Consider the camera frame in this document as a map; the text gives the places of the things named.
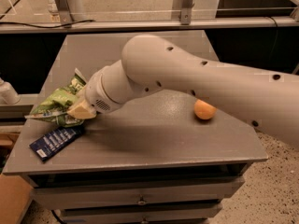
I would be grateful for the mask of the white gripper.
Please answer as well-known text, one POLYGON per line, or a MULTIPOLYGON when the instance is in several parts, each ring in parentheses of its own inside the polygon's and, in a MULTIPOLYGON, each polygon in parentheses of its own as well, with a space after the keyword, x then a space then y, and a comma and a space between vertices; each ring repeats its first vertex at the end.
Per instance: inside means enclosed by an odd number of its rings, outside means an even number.
POLYGON ((76 119, 93 119, 96 111, 107 114, 121 108, 120 104, 112 101, 106 94, 102 84, 103 77, 103 69, 92 75, 85 87, 85 98, 80 97, 71 105, 67 109, 68 115, 76 119))

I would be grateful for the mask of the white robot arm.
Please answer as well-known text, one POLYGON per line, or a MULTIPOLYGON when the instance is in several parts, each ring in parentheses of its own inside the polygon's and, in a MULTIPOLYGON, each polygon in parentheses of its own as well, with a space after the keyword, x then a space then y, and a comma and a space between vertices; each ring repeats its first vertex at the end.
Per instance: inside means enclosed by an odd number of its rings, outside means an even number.
POLYGON ((161 90, 188 93, 299 146, 299 76, 210 61, 156 35, 130 39, 121 58, 94 73, 79 92, 77 103, 87 107, 68 113, 91 119, 161 90))

